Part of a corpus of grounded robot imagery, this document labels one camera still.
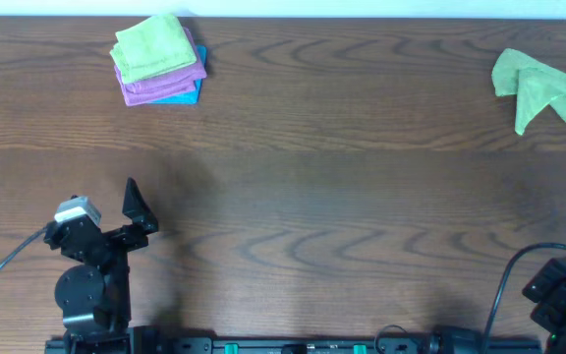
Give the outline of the light green cloth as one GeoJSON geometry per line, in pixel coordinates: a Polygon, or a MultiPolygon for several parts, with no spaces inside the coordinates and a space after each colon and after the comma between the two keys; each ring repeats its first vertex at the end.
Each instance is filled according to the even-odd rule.
{"type": "Polygon", "coordinates": [[[110,55],[122,82],[131,84],[197,62],[197,55],[179,20],[172,14],[148,18],[115,33],[110,55]]]}

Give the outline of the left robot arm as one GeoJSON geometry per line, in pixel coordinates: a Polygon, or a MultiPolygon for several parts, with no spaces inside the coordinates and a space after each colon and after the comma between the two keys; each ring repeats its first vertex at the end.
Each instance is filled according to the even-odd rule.
{"type": "Polygon", "coordinates": [[[158,220],[137,182],[126,183],[122,213],[131,220],[102,231],[101,214],[87,196],[61,203],[43,242],[78,264],[58,279],[54,297],[66,331],[45,343],[46,353],[140,353],[142,331],[131,317],[128,254],[148,246],[158,220]]]}

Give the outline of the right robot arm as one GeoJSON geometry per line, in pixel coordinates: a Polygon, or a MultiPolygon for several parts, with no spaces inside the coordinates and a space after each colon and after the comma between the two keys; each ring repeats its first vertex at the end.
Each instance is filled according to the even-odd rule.
{"type": "Polygon", "coordinates": [[[550,259],[522,290],[536,304],[531,320],[549,337],[545,354],[566,354],[566,256],[550,259]]]}

